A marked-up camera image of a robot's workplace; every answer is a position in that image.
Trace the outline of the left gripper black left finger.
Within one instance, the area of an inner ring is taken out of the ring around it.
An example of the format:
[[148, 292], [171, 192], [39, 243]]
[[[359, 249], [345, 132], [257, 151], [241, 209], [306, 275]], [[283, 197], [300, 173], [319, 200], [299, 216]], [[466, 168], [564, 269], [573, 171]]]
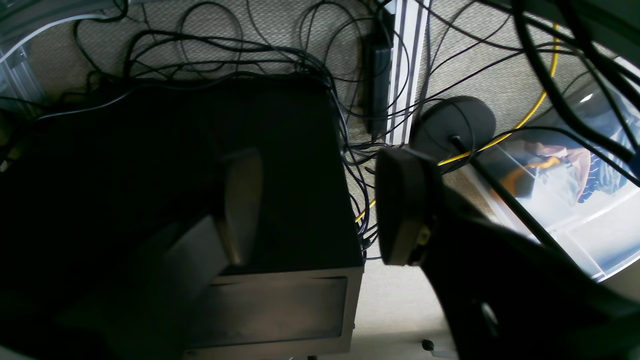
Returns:
[[249, 262], [258, 231], [263, 178], [258, 150], [226, 156], [222, 177], [201, 208], [155, 233], [150, 256], [154, 321], [187, 320], [215, 278]]

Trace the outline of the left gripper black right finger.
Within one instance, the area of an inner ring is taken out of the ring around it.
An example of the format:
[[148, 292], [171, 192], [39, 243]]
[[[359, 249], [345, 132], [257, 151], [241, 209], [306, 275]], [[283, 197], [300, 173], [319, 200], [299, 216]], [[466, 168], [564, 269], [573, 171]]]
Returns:
[[375, 160], [379, 247], [419, 266], [461, 360], [637, 360], [639, 303], [566, 255], [491, 222], [406, 148]]

